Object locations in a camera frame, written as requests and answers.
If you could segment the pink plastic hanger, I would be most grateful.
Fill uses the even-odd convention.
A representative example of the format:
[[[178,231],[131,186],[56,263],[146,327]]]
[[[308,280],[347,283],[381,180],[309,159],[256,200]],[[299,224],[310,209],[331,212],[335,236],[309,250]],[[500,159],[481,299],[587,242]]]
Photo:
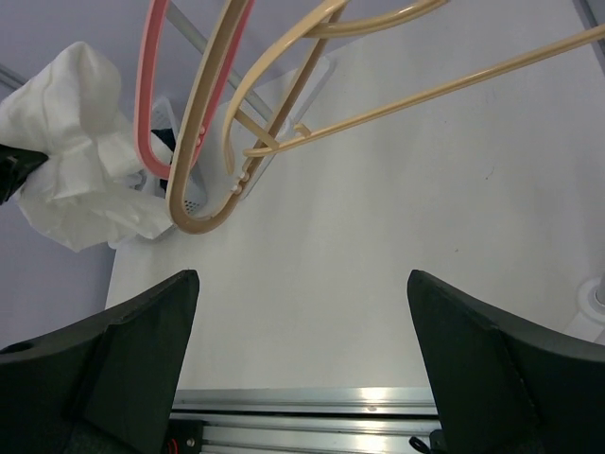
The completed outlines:
[[[243,32],[250,14],[251,10],[249,14],[244,17]],[[168,180],[177,147],[175,147],[172,161],[167,164],[157,157],[151,145],[151,119],[154,103],[153,90],[155,86],[155,70],[165,20],[169,20],[169,22],[171,22],[174,27],[176,27],[181,34],[183,34],[183,36],[185,36],[185,38],[201,52],[202,57],[209,46],[210,39],[206,41],[202,40],[197,29],[172,2],[151,1],[149,3],[147,19],[144,25],[143,38],[141,41],[141,51],[137,71],[134,110],[134,141],[137,147],[137,154],[144,167],[156,177],[163,180]],[[211,95],[211,105],[216,109],[220,99],[222,98],[225,86],[227,84],[231,84],[233,87],[238,87],[239,83],[241,82],[241,80],[234,75],[232,67],[242,36],[243,33],[235,41],[234,58],[232,60],[231,68],[227,71],[226,83],[222,87],[222,93],[220,95]],[[210,120],[207,121],[209,129],[214,115]],[[195,153],[195,161],[191,168],[198,160],[202,144]]]

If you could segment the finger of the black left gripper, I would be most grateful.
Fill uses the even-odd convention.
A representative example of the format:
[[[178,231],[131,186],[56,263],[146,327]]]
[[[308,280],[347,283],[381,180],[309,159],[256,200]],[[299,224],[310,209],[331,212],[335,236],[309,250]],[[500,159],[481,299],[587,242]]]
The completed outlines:
[[[27,177],[48,160],[48,156],[39,151],[1,145],[0,159],[0,203],[4,204],[25,184]]]

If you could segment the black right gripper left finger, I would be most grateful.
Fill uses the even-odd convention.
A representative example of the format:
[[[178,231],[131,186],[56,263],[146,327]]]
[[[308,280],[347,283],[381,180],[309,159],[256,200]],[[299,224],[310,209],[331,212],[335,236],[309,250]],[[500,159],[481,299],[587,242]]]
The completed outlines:
[[[4,453],[177,453],[168,433],[199,297],[180,271],[1,351]]]

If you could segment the beige hanger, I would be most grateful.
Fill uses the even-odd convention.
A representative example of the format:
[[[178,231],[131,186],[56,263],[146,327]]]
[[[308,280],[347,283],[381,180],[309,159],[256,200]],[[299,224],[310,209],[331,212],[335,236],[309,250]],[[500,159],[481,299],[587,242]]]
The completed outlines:
[[[443,1],[417,1],[405,9],[394,10],[379,16],[345,23],[331,23],[327,20],[331,14],[347,5],[345,1],[324,1],[316,8],[312,9],[311,12],[303,16],[296,25],[261,55],[242,78],[239,86],[235,89],[233,98],[231,99],[226,112],[221,133],[222,151],[227,172],[229,174],[234,172],[234,151],[231,142],[231,131],[233,122],[235,121],[241,123],[247,130],[252,132],[261,144],[259,148],[244,150],[243,154],[249,158],[263,158],[265,156],[279,154],[306,145],[321,138],[331,136],[337,132],[346,131],[386,115],[394,114],[426,101],[454,93],[463,88],[499,77],[604,38],[604,25],[599,24],[585,29],[571,37],[536,48],[506,61],[501,61],[496,65],[482,69],[474,74],[451,80],[433,89],[425,90],[416,95],[375,108],[366,113],[347,118],[317,131],[311,131],[306,126],[298,124],[294,127],[294,130],[299,133],[299,136],[285,142],[277,141],[270,132],[261,128],[253,120],[247,118],[240,112],[242,101],[245,100],[246,95],[256,81],[276,60],[278,60],[279,57],[299,40],[316,39],[318,41],[329,41],[336,38],[372,34],[416,20],[433,10],[442,7],[444,4]]]
[[[190,168],[195,161],[197,149],[203,143],[203,134],[209,129],[207,121],[212,118],[216,110],[211,105],[211,95],[222,93],[227,71],[231,68],[234,58],[235,41],[243,33],[244,17],[250,10],[250,1],[228,1],[224,6],[211,35],[209,46],[203,54],[185,109],[184,125],[181,127],[168,178],[167,200],[172,220],[187,234],[205,234],[224,222],[239,202],[240,193],[247,187],[248,180],[254,176],[256,169],[262,163],[260,158],[250,158],[246,161],[236,189],[229,194],[216,213],[206,218],[195,218],[187,213],[184,196]],[[242,100],[258,79],[256,76],[246,75],[239,83],[232,98],[234,113],[228,113],[226,119],[235,119],[251,131],[257,137],[257,146],[274,145],[278,132],[310,78],[325,43],[324,39],[317,41],[265,127],[259,126],[240,109]]]

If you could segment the dark blue denim skirt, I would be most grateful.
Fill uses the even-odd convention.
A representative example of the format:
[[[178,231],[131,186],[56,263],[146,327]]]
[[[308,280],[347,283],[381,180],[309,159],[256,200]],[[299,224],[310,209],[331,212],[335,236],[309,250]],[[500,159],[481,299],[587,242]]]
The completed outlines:
[[[154,129],[151,131],[166,147],[170,149],[170,156],[173,156],[176,147],[176,139],[172,129]]]

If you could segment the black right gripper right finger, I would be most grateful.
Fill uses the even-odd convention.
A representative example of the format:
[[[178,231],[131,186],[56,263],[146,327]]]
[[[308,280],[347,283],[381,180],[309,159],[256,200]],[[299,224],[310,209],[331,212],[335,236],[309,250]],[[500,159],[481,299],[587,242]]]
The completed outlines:
[[[603,346],[425,271],[406,295],[448,452],[603,452]]]

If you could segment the cream white garment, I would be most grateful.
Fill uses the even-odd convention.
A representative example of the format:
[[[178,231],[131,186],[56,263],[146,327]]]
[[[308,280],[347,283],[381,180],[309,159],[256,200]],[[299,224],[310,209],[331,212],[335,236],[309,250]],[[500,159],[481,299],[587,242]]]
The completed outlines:
[[[74,252],[154,239],[172,225],[164,199],[127,183],[143,165],[120,93],[117,68],[78,42],[1,102],[2,144],[48,157],[17,205],[37,232]]]

